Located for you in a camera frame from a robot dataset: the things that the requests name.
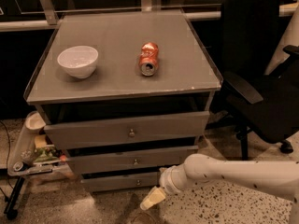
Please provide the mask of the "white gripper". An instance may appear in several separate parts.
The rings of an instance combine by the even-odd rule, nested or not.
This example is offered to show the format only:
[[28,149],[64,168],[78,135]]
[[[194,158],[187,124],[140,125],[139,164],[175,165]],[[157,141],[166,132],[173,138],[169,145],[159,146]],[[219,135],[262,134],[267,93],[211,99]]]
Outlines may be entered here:
[[187,176],[183,165],[164,169],[160,175],[160,188],[153,187],[140,204],[142,210],[148,210],[162,202],[167,194],[179,194],[187,188]]

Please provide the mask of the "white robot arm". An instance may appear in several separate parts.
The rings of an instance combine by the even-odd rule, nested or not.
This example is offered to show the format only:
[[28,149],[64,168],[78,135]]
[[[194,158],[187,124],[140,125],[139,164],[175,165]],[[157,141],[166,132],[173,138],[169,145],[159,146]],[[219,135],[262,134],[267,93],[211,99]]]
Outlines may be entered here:
[[181,165],[165,169],[159,187],[140,204],[142,210],[162,202],[166,195],[224,180],[292,201],[289,224],[299,224],[299,163],[297,161],[221,161],[203,154],[190,155]]

